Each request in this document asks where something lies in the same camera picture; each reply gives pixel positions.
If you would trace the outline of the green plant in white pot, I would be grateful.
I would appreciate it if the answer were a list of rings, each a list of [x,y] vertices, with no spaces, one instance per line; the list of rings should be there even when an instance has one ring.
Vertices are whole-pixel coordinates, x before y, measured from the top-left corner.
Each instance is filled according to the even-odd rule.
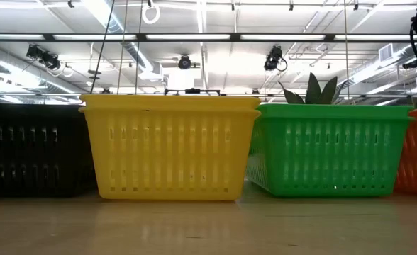
[[[338,88],[338,78],[336,76],[330,79],[322,89],[317,77],[312,72],[309,74],[308,86],[303,98],[297,93],[284,88],[280,81],[278,84],[282,87],[284,97],[289,104],[331,105],[335,103],[341,92],[341,89]]]

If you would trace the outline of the black overhead light bar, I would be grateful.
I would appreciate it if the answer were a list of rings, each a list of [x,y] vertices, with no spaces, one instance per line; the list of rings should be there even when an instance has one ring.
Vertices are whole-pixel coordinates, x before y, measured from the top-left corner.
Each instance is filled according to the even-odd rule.
[[[406,34],[317,34],[317,33],[0,33],[0,41],[48,43],[408,43]]]

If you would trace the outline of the yellow plastic basket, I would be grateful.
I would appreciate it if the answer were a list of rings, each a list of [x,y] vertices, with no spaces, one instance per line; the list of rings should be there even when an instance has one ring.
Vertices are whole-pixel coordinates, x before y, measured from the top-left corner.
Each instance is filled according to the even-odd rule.
[[[81,107],[99,195],[112,200],[237,200],[258,110]]]
[[[82,94],[85,108],[160,109],[160,110],[255,110],[260,99],[234,96],[151,96]]]

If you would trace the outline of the green plastic basket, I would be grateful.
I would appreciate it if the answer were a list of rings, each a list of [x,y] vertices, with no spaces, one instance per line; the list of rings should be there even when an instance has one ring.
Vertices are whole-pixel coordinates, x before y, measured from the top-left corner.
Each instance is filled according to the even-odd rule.
[[[411,106],[263,104],[261,118],[407,119]]]
[[[246,177],[278,197],[388,196],[410,122],[260,118]]]

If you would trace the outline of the black metal stand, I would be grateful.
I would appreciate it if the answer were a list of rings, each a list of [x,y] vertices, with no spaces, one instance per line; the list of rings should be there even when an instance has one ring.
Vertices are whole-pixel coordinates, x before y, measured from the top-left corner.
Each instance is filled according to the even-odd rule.
[[[213,90],[213,89],[165,89],[164,95],[200,95],[200,94],[206,94],[206,95],[221,95],[220,90]]]

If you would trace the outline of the black plastic basket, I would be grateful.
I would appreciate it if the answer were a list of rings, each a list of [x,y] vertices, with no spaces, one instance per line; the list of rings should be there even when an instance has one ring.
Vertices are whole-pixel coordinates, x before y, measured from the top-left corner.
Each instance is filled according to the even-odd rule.
[[[71,197],[96,188],[78,105],[0,103],[0,196]]]

